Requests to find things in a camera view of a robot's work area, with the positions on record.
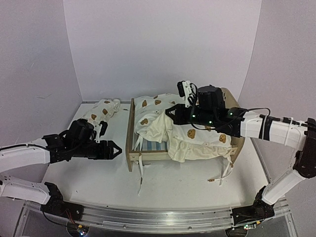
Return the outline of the large bear print cushion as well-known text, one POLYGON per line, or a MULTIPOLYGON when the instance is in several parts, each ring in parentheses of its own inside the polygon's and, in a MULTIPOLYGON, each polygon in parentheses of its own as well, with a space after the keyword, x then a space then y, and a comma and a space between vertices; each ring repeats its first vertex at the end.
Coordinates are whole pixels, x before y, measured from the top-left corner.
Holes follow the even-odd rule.
POLYGON ((169 93, 135 98, 134 132, 138 136, 136 144, 143 140, 167 142, 168 155, 173 161, 180 163, 186 160, 224 157, 227 159, 227 166, 217 179, 222 182, 233 170, 231 137, 214 130, 204 130, 202 125, 197 128, 190 124, 175 125, 165 114, 165 110, 183 103, 180 96, 169 93))

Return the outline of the wooden pet bed frame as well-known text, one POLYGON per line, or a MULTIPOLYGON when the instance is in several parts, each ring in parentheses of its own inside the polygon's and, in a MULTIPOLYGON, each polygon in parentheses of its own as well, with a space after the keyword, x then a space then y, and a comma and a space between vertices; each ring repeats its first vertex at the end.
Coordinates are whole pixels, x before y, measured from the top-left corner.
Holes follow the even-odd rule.
POLYGON ((128 162, 171 159, 180 163, 224 157, 225 174, 231 172, 244 145, 244 138, 217 133, 210 126, 179 126, 165 114, 174 105, 184 105, 177 94, 141 96, 131 100, 126 158, 128 162))

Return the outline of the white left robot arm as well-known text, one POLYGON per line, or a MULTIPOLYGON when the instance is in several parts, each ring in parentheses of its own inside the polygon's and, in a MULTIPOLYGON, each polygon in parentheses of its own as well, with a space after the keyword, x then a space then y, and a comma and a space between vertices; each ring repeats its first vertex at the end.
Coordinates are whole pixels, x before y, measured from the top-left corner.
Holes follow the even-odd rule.
POLYGON ((7 174, 8 171, 35 164, 54 164, 72 158, 113 160, 122 153, 114 142, 100 140, 108 124, 92 125, 85 119, 71 123, 69 129, 45 135, 35 141, 2 147, 0 149, 0 195, 33 201, 41 205, 44 213, 56 216, 79 214, 82 206, 64 201, 57 185, 33 183, 7 174))

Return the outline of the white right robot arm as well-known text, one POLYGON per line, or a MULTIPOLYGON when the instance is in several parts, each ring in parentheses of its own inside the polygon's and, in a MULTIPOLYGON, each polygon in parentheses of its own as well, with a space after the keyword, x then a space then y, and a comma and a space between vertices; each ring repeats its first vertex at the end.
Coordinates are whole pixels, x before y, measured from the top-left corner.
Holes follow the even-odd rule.
POLYGON ((165 111, 176 125, 190 124, 196 130, 216 131, 233 138, 249 138, 253 143, 270 143, 271 155, 283 152, 289 164, 282 174, 257 193, 248 206, 232 209, 234 225, 250 224, 274 217, 274 205, 291 189, 316 176, 316 121, 273 117, 259 113, 260 108, 227 108, 221 88, 207 85, 197 88, 190 81, 177 84, 185 102, 165 111))

